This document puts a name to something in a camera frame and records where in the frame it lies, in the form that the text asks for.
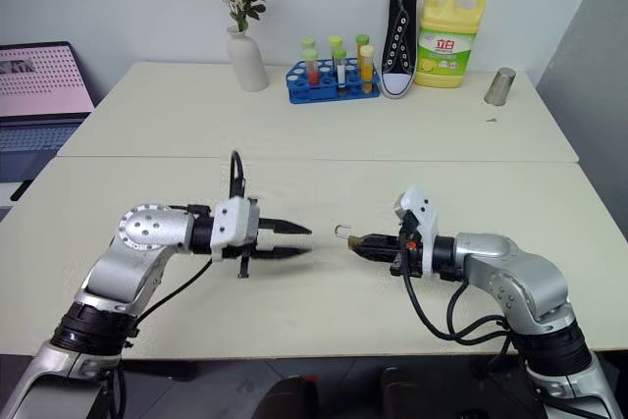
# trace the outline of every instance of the white table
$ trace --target white table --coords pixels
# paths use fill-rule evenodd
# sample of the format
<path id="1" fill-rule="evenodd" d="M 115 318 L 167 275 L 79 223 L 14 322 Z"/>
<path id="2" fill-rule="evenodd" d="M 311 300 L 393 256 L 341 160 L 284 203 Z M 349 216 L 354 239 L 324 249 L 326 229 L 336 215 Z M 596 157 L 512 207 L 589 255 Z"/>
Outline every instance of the white table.
<path id="1" fill-rule="evenodd" d="M 413 183 L 440 208 L 441 233 L 500 232 L 546 256 L 565 274 L 591 348 L 628 346 L 628 245 L 576 164 L 390 163 L 245 159 L 262 215 L 313 230 L 315 250 L 285 261 L 216 264 L 149 317 L 127 357 L 229 358 L 496 351 L 434 338 L 412 311 L 402 280 L 333 236 L 393 233 L 393 203 Z M 50 337 L 80 283 L 106 249 L 120 216 L 144 202 L 215 205 L 228 161 L 198 158 L 56 158 L 0 224 L 0 352 L 33 354 Z M 154 299 L 204 262 L 178 256 Z M 415 286 L 443 326 L 457 284 Z M 496 312 L 474 288 L 457 325 Z"/>
<path id="2" fill-rule="evenodd" d="M 576 162 L 524 73 L 503 107 L 484 102 L 493 73 L 457 89 L 414 86 L 399 100 L 292 105 L 287 68 L 270 86 L 236 84 L 229 65 L 137 63 L 73 134 L 62 156 L 364 161 Z"/>

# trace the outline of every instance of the sneaker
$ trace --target sneaker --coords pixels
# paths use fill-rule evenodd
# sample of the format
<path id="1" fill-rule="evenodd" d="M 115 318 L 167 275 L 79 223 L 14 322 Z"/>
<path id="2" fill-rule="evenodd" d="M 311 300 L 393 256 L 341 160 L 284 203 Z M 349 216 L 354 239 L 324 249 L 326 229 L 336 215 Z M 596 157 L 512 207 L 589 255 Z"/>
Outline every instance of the sneaker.
<path id="1" fill-rule="evenodd" d="M 389 0 L 389 32 L 382 52 L 382 89 L 401 97 L 416 71 L 416 0 Z"/>

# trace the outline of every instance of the bottle label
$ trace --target bottle label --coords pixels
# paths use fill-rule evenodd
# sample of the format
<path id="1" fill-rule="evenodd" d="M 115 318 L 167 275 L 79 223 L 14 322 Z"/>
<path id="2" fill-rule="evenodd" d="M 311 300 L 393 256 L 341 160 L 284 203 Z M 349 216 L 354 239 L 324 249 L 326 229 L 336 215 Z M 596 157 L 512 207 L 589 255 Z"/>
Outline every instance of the bottle label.
<path id="1" fill-rule="evenodd" d="M 421 29 L 418 72 L 437 76 L 464 75 L 475 34 Z"/>

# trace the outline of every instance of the vase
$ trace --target vase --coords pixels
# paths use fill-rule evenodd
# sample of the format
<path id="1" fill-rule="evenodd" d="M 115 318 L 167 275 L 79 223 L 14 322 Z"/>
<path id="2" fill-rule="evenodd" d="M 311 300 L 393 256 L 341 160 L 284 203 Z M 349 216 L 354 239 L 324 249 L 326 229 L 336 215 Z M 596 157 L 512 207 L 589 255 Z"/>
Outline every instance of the vase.
<path id="1" fill-rule="evenodd" d="M 248 92 L 262 90 L 268 86 L 268 76 L 262 62 L 257 43 L 246 36 L 246 31 L 238 31 L 237 26 L 230 26 L 227 32 L 231 39 L 227 44 L 227 54 L 234 65 L 239 86 Z"/>

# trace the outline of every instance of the laptop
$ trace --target laptop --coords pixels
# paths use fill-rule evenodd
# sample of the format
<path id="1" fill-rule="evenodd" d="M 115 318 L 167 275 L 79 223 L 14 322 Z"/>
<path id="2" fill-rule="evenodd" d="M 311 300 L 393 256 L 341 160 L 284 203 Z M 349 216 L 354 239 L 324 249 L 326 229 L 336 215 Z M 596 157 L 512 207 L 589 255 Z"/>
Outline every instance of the laptop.
<path id="1" fill-rule="evenodd" d="M 70 43 L 0 45 L 0 183 L 34 179 L 93 109 Z"/>

